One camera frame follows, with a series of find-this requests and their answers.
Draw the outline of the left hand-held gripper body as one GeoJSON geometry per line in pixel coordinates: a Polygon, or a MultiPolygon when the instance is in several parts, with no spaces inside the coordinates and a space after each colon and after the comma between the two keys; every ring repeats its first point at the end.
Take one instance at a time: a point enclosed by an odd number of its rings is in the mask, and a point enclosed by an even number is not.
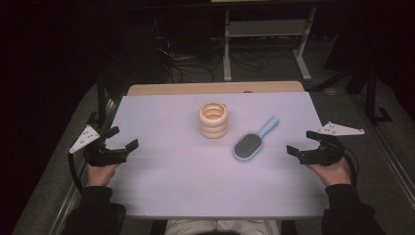
{"type": "Polygon", "coordinates": [[[85,160],[93,166],[122,164],[128,156],[125,148],[109,149],[106,142],[100,139],[100,134],[89,124],[69,148],[71,154],[79,150],[84,150],[85,160]]]}

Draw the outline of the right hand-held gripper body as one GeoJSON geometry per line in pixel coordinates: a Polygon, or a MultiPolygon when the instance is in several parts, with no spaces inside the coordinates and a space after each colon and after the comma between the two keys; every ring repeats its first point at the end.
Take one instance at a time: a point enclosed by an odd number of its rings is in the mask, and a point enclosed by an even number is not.
{"type": "Polygon", "coordinates": [[[301,165],[328,166],[337,163],[345,155],[345,147],[339,136],[363,135],[363,129],[356,129],[332,122],[326,123],[317,131],[322,135],[319,147],[315,150],[300,151],[298,160],[301,165]]]}

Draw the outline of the light blue hairbrush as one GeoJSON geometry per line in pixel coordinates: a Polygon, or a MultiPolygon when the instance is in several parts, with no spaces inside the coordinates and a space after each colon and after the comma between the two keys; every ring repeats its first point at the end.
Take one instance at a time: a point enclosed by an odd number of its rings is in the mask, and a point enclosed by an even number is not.
{"type": "Polygon", "coordinates": [[[261,149],[263,137],[279,124],[277,117],[272,117],[259,131],[247,132],[234,145],[232,153],[236,160],[251,160],[261,149]]]}

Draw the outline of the person's left hand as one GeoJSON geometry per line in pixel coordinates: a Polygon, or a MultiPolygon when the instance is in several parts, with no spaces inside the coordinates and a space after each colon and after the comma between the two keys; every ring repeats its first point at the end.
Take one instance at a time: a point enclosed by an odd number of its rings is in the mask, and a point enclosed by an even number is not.
{"type": "Polygon", "coordinates": [[[105,166],[87,165],[87,185],[106,187],[115,175],[117,164],[105,166]]]}

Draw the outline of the person's right hand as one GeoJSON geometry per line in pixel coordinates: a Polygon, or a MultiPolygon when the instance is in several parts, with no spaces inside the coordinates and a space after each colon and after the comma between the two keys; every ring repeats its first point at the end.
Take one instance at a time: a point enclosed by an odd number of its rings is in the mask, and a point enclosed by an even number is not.
{"type": "Polygon", "coordinates": [[[320,164],[308,164],[307,167],[314,171],[326,187],[338,184],[351,184],[351,174],[345,158],[328,166],[320,164]]]}

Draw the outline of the black metal stand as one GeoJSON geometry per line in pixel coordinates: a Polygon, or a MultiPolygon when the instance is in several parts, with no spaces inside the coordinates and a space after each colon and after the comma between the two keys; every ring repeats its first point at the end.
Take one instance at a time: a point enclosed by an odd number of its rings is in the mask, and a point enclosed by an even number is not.
{"type": "Polygon", "coordinates": [[[101,74],[98,77],[96,90],[98,108],[90,114],[87,124],[91,125],[100,134],[100,139],[103,142],[106,142],[107,139],[112,137],[110,132],[117,110],[117,100],[110,96],[101,74]]]}
{"type": "Polygon", "coordinates": [[[346,93],[348,95],[357,96],[360,94],[363,87],[366,87],[365,114],[372,124],[377,125],[379,122],[392,121],[392,117],[385,108],[376,106],[378,74],[377,70],[372,66],[363,64],[354,65],[351,68],[329,78],[328,80],[308,88],[308,91],[322,92],[347,77],[350,78],[350,81],[346,86],[346,93]]]}

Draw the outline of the beige ribbed cup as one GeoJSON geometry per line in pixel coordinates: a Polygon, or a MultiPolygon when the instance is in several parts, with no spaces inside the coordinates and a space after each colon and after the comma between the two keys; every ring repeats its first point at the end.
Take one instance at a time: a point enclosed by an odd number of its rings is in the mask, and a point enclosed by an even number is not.
{"type": "Polygon", "coordinates": [[[228,110],[224,104],[207,103],[199,109],[199,129],[205,138],[218,139],[228,130],[228,110]]]}

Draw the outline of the wooden table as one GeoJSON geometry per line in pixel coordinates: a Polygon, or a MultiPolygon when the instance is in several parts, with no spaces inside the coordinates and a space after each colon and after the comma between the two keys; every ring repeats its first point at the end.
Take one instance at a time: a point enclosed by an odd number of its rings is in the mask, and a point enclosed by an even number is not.
{"type": "Polygon", "coordinates": [[[299,81],[250,81],[132,85],[128,96],[304,92],[299,81]]]}

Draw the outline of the person's legs light trousers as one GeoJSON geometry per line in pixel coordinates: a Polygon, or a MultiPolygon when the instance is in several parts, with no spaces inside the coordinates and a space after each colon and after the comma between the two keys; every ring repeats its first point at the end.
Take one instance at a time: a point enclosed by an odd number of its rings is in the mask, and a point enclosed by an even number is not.
{"type": "Polygon", "coordinates": [[[169,220],[164,235],[281,235],[279,220],[169,220]]]}

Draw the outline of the white metal-legged desk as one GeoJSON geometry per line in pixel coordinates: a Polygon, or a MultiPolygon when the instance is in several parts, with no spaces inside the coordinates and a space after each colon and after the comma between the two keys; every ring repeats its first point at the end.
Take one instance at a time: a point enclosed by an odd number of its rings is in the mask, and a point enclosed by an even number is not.
{"type": "Polygon", "coordinates": [[[267,36],[299,36],[300,44],[293,50],[293,56],[303,80],[310,80],[311,74],[302,57],[313,21],[317,12],[316,7],[308,9],[308,15],[303,19],[283,20],[231,20],[231,11],[226,10],[224,16],[224,54],[223,74],[225,81],[232,80],[230,44],[231,38],[267,37],[267,36]]]}

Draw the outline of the aluminium floor rail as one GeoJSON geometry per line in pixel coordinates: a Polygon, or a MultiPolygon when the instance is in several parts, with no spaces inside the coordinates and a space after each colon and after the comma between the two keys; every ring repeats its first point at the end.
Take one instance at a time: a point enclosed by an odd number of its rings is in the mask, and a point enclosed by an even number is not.
{"type": "Polygon", "coordinates": [[[392,175],[396,179],[411,208],[415,211],[415,184],[404,170],[402,164],[399,162],[395,152],[392,150],[392,147],[387,142],[385,135],[370,120],[370,118],[366,116],[363,103],[359,100],[358,97],[355,96],[352,96],[350,100],[357,109],[360,118],[365,123],[367,131],[370,132],[375,138],[377,145],[383,153],[388,168],[392,172],[392,175]]]}
{"type": "MultiPolygon", "coordinates": [[[[95,103],[96,108],[88,113],[90,114],[97,110],[98,105],[95,103]]],[[[75,132],[75,137],[70,141],[70,147],[74,141],[79,137],[81,131],[86,127],[87,120],[84,121],[80,127],[80,130],[75,132]]],[[[78,205],[80,200],[80,189],[86,183],[86,160],[83,157],[84,150],[79,150],[74,154],[69,151],[65,151],[65,164],[68,167],[68,174],[70,179],[70,185],[64,196],[63,202],[59,207],[59,211],[56,218],[53,220],[52,226],[48,232],[48,235],[60,235],[64,229],[66,219],[69,213],[78,205]]]]}

